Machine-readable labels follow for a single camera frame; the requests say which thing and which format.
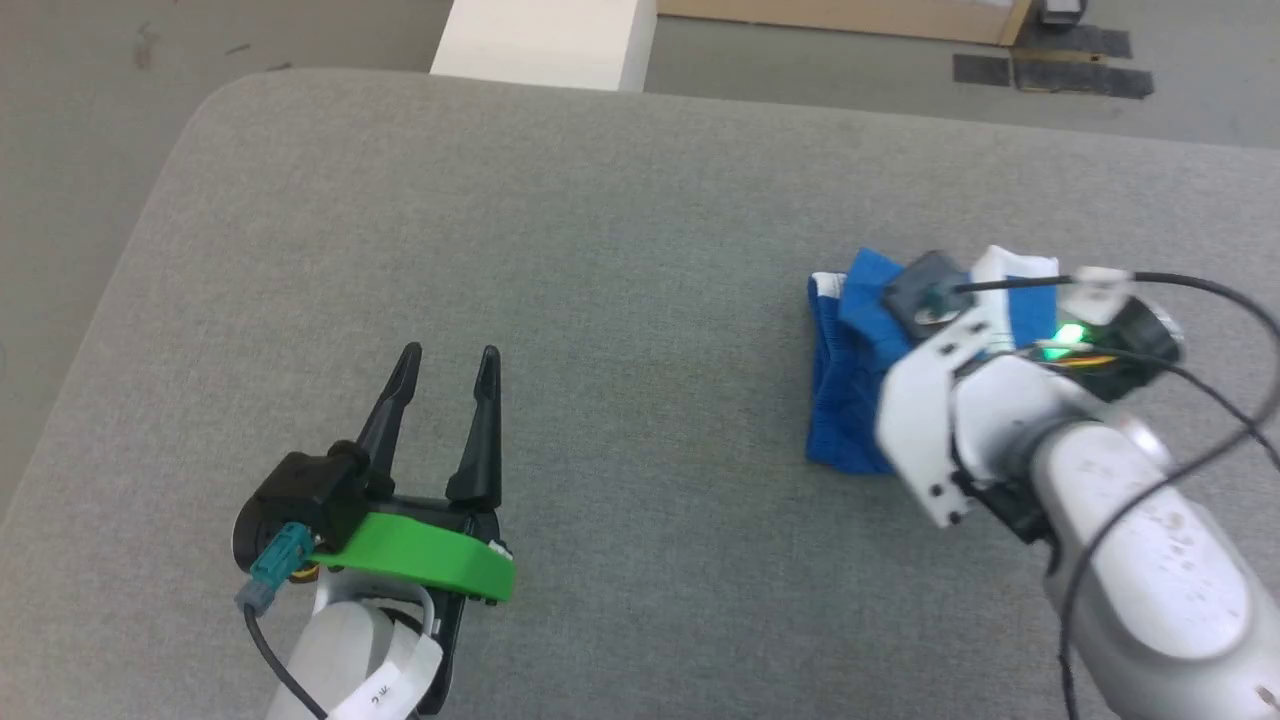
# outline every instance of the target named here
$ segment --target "gray fabric surface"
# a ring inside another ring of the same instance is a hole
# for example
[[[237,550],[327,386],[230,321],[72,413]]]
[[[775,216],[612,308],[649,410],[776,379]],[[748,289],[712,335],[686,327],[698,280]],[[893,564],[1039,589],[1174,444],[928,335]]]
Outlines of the gray fabric surface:
[[[472,609],[453,717],[1060,714],[1044,555],[934,529],[806,465],[805,277],[991,242],[1184,270],[1272,306],[1280,155],[865,113],[287,72],[170,156],[0,529],[0,714],[257,717],[232,520],[288,450],[355,434],[424,343],[397,475],[443,491],[484,343],[504,355],[511,605]],[[1155,296],[1251,398],[1230,306]],[[1180,456],[1226,430],[1165,380]],[[1276,587],[1275,478],[1196,480]],[[282,652],[308,606],[265,621]],[[1102,717],[1088,687],[1085,716]]]

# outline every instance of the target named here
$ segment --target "blue garment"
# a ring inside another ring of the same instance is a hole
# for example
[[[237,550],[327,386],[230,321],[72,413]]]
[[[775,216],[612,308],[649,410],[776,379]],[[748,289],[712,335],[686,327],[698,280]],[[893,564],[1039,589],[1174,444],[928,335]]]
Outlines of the blue garment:
[[[809,306],[818,342],[813,361],[813,415],[805,457],[855,474],[893,468],[876,443],[876,407],[888,369],[911,350],[906,333],[881,305],[902,266],[873,250],[859,250],[844,286],[819,288],[809,278]],[[1018,346],[1052,337],[1057,293],[1052,287],[1009,293],[1009,324]]]

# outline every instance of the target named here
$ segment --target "teal connector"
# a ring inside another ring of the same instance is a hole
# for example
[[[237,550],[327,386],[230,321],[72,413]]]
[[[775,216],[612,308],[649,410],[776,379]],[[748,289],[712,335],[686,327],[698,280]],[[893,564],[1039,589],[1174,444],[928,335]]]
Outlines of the teal connector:
[[[248,569],[251,579],[236,593],[236,607],[241,611],[251,607],[259,618],[265,615],[275,600],[275,592],[306,564],[315,548],[316,543],[306,525],[285,523]]]

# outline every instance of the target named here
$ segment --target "black tape strip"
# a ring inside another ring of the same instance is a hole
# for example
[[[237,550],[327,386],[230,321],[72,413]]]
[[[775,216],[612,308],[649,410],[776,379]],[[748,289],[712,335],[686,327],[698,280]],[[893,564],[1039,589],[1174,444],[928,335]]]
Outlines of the black tape strip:
[[[1097,63],[1014,60],[1014,81],[1019,90],[1085,92],[1133,100],[1142,100],[1156,91],[1155,78],[1146,70],[1108,68]]]
[[[1051,29],[1037,22],[1023,26],[1014,47],[1030,50],[1071,50],[1106,55],[1108,58],[1133,58],[1129,33],[1123,29],[1102,29],[1097,26],[1075,26],[1070,29]]]
[[[970,85],[1009,87],[1009,58],[986,55],[952,55],[951,79]]]

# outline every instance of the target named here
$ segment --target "brown wooden board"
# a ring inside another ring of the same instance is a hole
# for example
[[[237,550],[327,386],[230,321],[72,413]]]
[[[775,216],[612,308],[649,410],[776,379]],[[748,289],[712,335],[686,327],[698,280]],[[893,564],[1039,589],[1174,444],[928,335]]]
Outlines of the brown wooden board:
[[[1029,0],[658,0],[658,13],[820,29],[1012,45]]]

